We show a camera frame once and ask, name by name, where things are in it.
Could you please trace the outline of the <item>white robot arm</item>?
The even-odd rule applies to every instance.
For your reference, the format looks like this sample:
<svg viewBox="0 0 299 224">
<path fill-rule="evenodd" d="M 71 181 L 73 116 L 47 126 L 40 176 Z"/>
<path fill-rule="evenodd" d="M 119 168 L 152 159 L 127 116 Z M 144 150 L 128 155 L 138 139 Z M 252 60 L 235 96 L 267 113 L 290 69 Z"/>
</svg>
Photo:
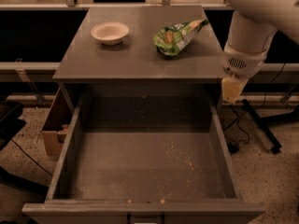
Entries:
<svg viewBox="0 0 299 224">
<path fill-rule="evenodd" d="M 235 103 L 261 69 L 276 32 L 299 44 L 299 0 L 226 0 L 234 9 L 223 50 L 222 98 Z"/>
</svg>

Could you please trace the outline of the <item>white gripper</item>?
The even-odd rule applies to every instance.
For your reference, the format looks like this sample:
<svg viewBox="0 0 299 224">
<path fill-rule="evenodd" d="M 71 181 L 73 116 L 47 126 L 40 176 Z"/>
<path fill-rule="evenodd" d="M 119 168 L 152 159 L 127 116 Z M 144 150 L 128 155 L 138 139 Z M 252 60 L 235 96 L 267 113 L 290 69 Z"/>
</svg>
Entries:
<svg viewBox="0 0 299 224">
<path fill-rule="evenodd" d="M 262 43 L 229 43 L 224 46 L 222 67 L 228 74 L 221 81 L 222 98 L 234 104 L 248 83 L 261 69 L 269 50 Z"/>
</svg>

